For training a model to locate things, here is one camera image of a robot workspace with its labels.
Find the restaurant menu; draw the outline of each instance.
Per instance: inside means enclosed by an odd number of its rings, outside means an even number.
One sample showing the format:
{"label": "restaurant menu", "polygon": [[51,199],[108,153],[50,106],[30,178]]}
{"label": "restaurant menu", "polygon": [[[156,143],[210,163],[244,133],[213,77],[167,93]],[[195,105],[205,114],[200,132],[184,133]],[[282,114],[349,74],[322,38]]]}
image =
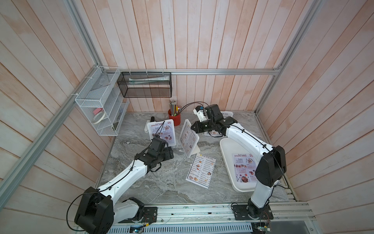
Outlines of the restaurant menu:
{"label": "restaurant menu", "polygon": [[163,122],[164,121],[147,123],[149,138],[152,140],[157,132],[160,138],[164,139],[169,146],[177,145],[177,141],[175,139],[174,121],[172,119],[167,119],[165,120],[164,125],[160,128]]}
{"label": "restaurant menu", "polygon": [[216,158],[196,154],[186,180],[203,188],[209,188]]}
{"label": "restaurant menu", "polygon": [[[234,113],[232,113],[231,111],[221,111],[222,115],[223,115],[223,118],[226,118],[228,116],[232,117],[234,115]],[[210,135],[212,137],[215,137],[215,136],[221,136],[221,134],[217,131],[211,131],[209,132]],[[204,136],[210,136],[208,132],[204,132]]]}
{"label": "restaurant menu", "polygon": [[191,122],[186,119],[179,136],[179,143],[181,144],[182,149],[188,158],[191,157],[192,154],[200,152],[200,149],[197,146],[199,139],[199,135],[197,135],[195,131],[191,130]]}
{"label": "restaurant menu", "polygon": [[256,162],[252,154],[233,154],[236,181],[239,183],[257,182]]}

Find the black bracket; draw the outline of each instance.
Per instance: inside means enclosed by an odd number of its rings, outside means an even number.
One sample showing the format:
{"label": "black bracket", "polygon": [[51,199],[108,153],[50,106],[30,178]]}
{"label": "black bracket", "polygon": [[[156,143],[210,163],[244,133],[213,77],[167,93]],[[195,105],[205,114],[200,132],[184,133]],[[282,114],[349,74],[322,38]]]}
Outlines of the black bracket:
{"label": "black bracket", "polygon": [[[232,205],[232,210],[235,215],[235,220],[253,220],[249,215],[248,215],[248,210],[247,210],[248,205]],[[273,212],[270,209],[269,204],[265,206],[263,212],[262,212],[262,217],[261,220],[267,220],[269,216],[269,219],[274,219]]]}

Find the marble table surface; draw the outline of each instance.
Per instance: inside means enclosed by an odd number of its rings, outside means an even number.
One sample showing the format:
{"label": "marble table surface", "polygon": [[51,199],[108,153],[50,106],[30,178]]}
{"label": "marble table surface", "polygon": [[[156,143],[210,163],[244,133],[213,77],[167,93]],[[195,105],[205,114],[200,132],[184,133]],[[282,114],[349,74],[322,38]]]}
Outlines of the marble table surface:
{"label": "marble table surface", "polygon": [[[136,153],[141,152],[149,143],[149,135],[144,132],[145,122],[154,116],[156,121],[168,118],[166,113],[126,113],[119,135],[115,140],[110,157],[105,166],[100,185],[124,170],[133,160]],[[263,139],[253,112],[235,112],[233,116],[246,130]],[[178,139],[184,120],[188,118],[193,124],[198,120],[192,112],[181,114],[181,124],[175,127],[175,136]],[[177,143],[173,146],[174,159],[162,163],[162,167],[155,173],[149,172],[136,181],[119,199],[124,201],[129,197],[136,197],[146,204],[170,203],[232,203],[247,202],[252,192],[236,192],[233,190],[222,158],[219,141],[199,134],[197,143],[201,153],[217,158],[214,173],[209,188],[186,181],[190,165],[194,159],[187,158]],[[274,189],[270,201],[288,201],[285,190],[281,187]]]}

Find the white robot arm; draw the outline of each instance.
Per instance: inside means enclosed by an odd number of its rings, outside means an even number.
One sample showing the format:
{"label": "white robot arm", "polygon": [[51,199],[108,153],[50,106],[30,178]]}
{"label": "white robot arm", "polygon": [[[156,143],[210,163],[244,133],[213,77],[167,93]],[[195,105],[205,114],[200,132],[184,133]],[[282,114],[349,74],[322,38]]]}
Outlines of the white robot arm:
{"label": "white robot arm", "polygon": [[196,133],[215,130],[233,139],[248,152],[251,152],[259,162],[255,172],[258,179],[256,188],[248,200],[248,214],[253,219],[260,217],[261,211],[267,205],[274,186],[286,172],[285,153],[282,147],[273,147],[245,130],[232,117],[223,118],[216,104],[203,108],[197,106],[194,113],[198,116],[191,129]]}
{"label": "white robot arm", "polygon": [[115,178],[97,189],[89,187],[83,193],[74,222],[89,234],[106,234],[113,224],[125,219],[143,223],[144,203],[133,197],[119,204],[116,202],[139,178],[150,171],[156,172],[161,162],[172,158],[172,148],[156,136]]}

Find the red wire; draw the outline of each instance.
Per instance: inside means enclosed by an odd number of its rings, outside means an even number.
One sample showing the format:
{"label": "red wire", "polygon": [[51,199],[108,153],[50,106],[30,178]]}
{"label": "red wire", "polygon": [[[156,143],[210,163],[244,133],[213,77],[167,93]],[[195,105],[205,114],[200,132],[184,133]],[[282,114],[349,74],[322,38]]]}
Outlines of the red wire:
{"label": "red wire", "polygon": [[269,227],[270,227],[270,230],[272,229],[272,226],[270,225],[270,218],[269,218],[269,215],[266,213],[266,212],[264,212],[265,214],[266,214],[266,216],[267,216],[267,223],[269,224]]}

